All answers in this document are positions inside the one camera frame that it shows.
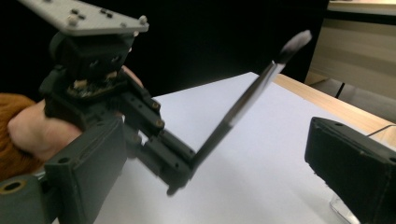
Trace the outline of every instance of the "rod tip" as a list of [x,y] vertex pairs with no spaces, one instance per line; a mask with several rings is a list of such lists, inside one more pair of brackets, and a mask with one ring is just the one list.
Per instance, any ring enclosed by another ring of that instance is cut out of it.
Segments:
[[305,30],[295,35],[280,51],[275,63],[287,63],[293,55],[312,39],[311,32]]

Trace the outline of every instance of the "wooden surface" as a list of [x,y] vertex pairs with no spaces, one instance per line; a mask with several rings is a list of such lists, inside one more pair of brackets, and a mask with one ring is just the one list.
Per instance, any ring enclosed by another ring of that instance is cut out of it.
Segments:
[[[340,101],[326,93],[317,91],[301,82],[290,77],[279,74],[275,81],[277,85],[292,91],[293,93],[303,97],[305,100],[329,111],[335,116],[346,120],[351,125],[360,128],[366,133],[373,133],[389,125],[392,122],[381,119],[380,117],[357,108],[354,105]],[[396,146],[396,127],[390,127],[384,132],[375,135],[375,138],[385,141],[391,146]]]

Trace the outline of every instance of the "black device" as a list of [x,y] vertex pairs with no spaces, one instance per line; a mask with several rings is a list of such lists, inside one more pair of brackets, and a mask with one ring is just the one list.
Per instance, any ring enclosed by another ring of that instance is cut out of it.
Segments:
[[396,152],[347,125],[312,118],[304,159],[360,223],[396,223]]

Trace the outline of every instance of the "dark background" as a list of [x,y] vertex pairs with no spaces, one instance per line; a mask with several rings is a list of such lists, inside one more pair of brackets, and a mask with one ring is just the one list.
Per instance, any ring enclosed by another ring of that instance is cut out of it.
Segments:
[[[134,41],[125,62],[152,96],[240,75],[259,74],[294,35],[311,30],[313,40],[283,74],[304,82],[328,0],[87,0],[134,18],[148,17],[148,32]],[[54,62],[48,47],[57,30],[11,1],[5,26],[0,91],[38,101],[38,87]]]

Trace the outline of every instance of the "robotic arm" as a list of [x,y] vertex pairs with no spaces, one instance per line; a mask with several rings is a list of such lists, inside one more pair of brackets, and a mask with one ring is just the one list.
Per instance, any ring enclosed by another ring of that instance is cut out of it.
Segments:
[[148,30],[147,18],[79,1],[20,2],[60,31],[49,45],[57,65],[39,89],[45,113],[83,134],[47,161],[39,178],[1,183],[2,222],[93,223],[127,158],[145,163],[169,185],[169,195],[184,187],[195,152],[165,130],[161,105],[121,69],[135,36]]

